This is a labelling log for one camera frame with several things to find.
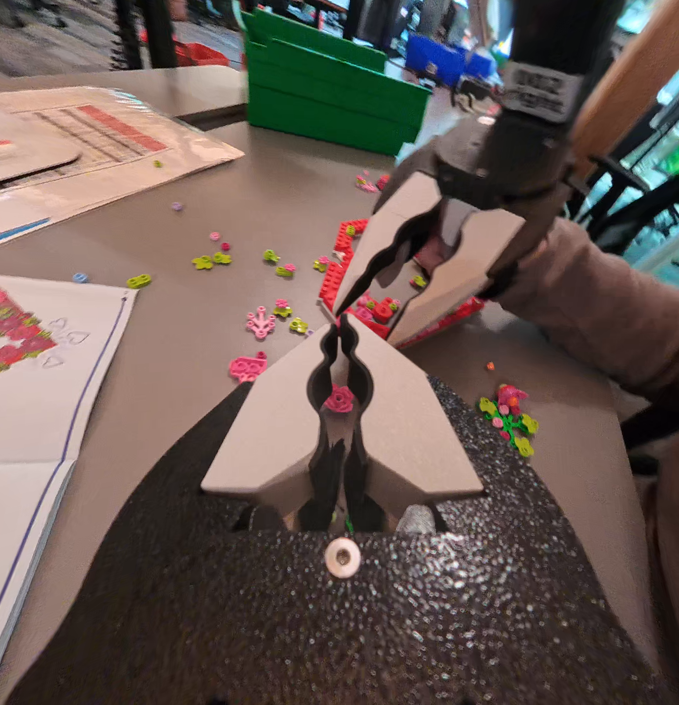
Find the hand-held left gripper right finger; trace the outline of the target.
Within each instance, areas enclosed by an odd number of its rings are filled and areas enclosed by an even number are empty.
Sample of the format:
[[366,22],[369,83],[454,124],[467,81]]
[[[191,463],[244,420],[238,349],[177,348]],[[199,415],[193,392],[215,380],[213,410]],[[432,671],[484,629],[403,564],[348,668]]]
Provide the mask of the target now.
[[344,464],[356,532],[383,532],[410,506],[473,498],[482,481],[429,376],[354,316],[340,318],[347,383],[358,403]]

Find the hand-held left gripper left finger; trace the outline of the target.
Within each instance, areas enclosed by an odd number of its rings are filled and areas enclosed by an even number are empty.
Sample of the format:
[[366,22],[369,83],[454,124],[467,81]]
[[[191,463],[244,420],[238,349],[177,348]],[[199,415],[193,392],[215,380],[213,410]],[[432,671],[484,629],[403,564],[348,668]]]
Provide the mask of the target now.
[[251,384],[201,481],[204,494],[268,507],[294,529],[329,529],[345,435],[322,408],[338,342],[338,326],[326,324]]

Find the red lego heart frame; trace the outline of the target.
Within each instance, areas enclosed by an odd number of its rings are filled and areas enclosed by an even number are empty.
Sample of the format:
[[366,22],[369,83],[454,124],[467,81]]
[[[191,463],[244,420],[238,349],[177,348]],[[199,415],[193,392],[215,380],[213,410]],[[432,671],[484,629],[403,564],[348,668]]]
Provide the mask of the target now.
[[[361,243],[368,225],[367,218],[341,221],[329,257],[329,266],[323,275],[322,284],[317,295],[317,303],[326,316],[332,320],[336,297],[350,263]],[[404,312],[406,304],[419,293],[426,290],[427,278],[414,260],[399,269],[397,279],[386,288],[379,286],[374,279],[366,290],[350,304],[347,313],[359,318],[369,329],[387,340],[398,318]],[[456,325],[479,315],[485,309],[485,301],[477,297],[448,309],[448,312],[436,322],[402,343],[395,343],[399,350],[431,339]]]

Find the person's right forearm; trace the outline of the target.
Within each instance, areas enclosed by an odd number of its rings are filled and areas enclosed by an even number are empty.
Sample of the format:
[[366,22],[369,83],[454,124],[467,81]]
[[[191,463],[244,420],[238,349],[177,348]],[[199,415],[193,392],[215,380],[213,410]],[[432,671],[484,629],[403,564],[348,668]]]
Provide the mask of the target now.
[[626,391],[679,410],[679,288],[557,218],[488,297]]

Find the pink lego heart plate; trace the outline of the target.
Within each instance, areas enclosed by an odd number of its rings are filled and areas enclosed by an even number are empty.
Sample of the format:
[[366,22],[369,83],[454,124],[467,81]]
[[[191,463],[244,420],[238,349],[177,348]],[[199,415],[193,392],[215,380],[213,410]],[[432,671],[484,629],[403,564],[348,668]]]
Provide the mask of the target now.
[[258,351],[253,356],[238,356],[229,362],[229,376],[238,383],[254,382],[267,370],[267,355]]

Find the green stem lego flower bunch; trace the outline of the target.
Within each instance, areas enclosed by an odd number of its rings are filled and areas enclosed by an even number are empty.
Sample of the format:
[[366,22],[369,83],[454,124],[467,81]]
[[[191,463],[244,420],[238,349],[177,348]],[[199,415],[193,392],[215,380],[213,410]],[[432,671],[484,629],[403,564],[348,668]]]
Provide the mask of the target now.
[[531,439],[539,431],[539,422],[522,409],[522,402],[528,397],[524,390],[501,383],[492,398],[483,396],[476,401],[476,410],[484,420],[523,458],[534,455]]

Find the plain pink lego branch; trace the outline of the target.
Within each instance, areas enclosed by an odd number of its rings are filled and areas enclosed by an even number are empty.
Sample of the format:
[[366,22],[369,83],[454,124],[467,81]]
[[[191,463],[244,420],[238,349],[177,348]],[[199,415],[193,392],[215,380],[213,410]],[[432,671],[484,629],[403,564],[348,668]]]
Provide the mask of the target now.
[[259,306],[256,312],[247,313],[246,329],[250,331],[259,342],[264,341],[272,334],[276,327],[276,316],[268,313],[264,306]]

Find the lego instruction booklet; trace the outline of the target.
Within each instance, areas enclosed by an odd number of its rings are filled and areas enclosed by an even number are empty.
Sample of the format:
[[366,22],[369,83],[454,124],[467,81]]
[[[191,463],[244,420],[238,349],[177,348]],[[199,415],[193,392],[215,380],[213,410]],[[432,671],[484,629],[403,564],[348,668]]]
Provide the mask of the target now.
[[0,275],[0,663],[136,295]]

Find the person's right hand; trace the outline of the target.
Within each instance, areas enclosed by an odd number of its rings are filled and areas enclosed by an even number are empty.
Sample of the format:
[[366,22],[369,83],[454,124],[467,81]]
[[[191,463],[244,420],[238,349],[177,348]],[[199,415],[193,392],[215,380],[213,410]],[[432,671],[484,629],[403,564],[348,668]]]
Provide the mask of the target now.
[[448,245],[440,235],[433,234],[415,255],[414,260],[423,271],[423,276],[432,278],[434,270],[449,260],[454,252],[454,245]]

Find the black tripod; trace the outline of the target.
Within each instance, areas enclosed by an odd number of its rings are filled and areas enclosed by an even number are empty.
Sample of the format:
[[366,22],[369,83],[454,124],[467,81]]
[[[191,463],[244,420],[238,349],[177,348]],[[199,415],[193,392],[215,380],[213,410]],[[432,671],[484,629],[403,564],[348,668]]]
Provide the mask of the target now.
[[[580,188],[575,204],[581,208],[573,220],[582,225],[601,251],[621,256],[645,226],[652,225],[662,213],[675,211],[675,206],[679,204],[679,175],[651,189],[642,178],[610,156],[591,156],[590,160],[596,169],[585,184],[594,186],[608,174],[611,185],[588,209],[585,209],[584,203],[591,192]],[[616,201],[628,188],[639,191],[641,196],[612,211]]]

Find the blue plastic bin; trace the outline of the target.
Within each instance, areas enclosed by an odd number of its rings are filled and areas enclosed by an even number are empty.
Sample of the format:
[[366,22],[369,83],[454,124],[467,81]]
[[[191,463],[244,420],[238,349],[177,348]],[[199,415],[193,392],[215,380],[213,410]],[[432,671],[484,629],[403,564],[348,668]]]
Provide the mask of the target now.
[[410,34],[405,67],[452,86],[464,76],[489,79],[496,72],[496,61],[490,54],[479,54],[462,46],[447,47],[427,36]]

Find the stacked green plastic bins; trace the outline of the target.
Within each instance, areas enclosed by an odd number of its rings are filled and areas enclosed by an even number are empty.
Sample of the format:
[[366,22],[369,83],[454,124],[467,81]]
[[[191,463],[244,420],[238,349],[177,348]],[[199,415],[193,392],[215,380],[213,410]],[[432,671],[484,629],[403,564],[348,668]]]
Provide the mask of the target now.
[[412,143],[431,92],[385,73],[385,55],[255,8],[241,11],[247,120],[387,156]]

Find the wooden beam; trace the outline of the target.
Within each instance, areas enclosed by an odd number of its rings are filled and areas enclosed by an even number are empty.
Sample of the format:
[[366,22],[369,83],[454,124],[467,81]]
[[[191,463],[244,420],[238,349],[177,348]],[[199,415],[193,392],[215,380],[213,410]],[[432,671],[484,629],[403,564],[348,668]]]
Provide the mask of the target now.
[[678,69],[679,1],[660,1],[582,106],[571,135],[577,177],[593,170],[591,156],[611,152]]

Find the red plastic bins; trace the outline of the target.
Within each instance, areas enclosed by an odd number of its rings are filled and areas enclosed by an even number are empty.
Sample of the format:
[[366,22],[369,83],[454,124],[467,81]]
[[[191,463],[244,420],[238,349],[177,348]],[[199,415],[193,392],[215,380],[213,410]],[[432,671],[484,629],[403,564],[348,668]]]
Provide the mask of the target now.
[[229,58],[213,48],[198,42],[179,41],[176,34],[173,34],[172,39],[178,67],[231,66]]

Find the white flat stand base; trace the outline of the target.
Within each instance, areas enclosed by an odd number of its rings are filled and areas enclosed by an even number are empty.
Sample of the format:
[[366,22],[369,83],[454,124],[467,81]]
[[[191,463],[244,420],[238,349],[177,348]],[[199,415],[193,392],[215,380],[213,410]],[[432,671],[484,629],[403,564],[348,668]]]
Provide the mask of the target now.
[[0,184],[76,162],[81,148],[41,119],[0,107]]

